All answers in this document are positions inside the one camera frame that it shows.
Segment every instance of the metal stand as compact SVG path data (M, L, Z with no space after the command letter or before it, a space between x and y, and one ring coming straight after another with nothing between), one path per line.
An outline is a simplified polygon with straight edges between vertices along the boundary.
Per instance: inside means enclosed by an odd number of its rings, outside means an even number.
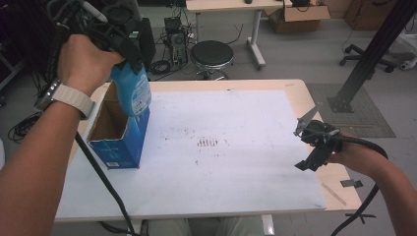
M249 46L251 47L252 52L255 55L255 59L257 59L258 70L261 70L267 64L264 60L264 57L261 54L260 48L257 45L258 30L260 27L261 14L262 14L262 10L257 10L255 12L252 37L248 37Z
M353 108L350 106L353 97L370 78L380 59L383 58L416 11L417 1L415 0L396 2L337 96L328 98L333 112L353 112Z

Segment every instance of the hand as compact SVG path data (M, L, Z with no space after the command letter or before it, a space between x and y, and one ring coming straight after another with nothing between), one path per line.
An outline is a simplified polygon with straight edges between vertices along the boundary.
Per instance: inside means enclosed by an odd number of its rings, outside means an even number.
M87 36L72 34L61 48L58 79L91 96L108 80L111 68L123 60L117 52L99 50Z
M341 133L341 135L352 137L347 133ZM378 152L368 147L348 142L343 143L341 152L333 154L328 159L328 163L345 165L349 169L365 174L371 178L376 177L386 162L388 161Z

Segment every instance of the cardboard box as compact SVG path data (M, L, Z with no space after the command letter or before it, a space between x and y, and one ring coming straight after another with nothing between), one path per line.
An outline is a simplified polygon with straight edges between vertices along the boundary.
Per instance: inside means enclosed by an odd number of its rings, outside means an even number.
M149 120L149 108L138 117L123 113L114 83L98 109L88 143L109 169L138 168Z
M271 27L277 33L316 31L320 26L320 20L286 22L282 11L282 9L279 9L268 18Z
M322 0L332 19L344 19L353 0Z
M275 32L316 31L320 20L329 19L327 6L292 7L290 0L284 0L284 8L269 15L269 23Z
M395 3L396 0L353 0L344 20L354 30L377 30Z

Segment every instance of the black stool seat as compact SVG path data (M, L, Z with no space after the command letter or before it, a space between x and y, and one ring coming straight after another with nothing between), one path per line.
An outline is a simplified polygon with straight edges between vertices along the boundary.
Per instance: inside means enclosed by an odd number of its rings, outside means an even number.
M233 59L233 50L225 43L207 40L194 45L191 49L191 56L199 64L219 66Z

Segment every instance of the finger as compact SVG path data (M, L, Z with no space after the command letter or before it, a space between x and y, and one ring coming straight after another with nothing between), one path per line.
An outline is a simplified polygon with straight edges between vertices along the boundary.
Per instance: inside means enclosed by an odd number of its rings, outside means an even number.
M341 155L338 154L338 153L334 153L334 154L332 154L328 158L327 163L338 163L338 164L341 164L341 161L342 161Z
M114 62L113 64L119 64L125 60L125 58L122 57L122 55L120 55L118 52L109 52L109 54L111 55L112 61Z

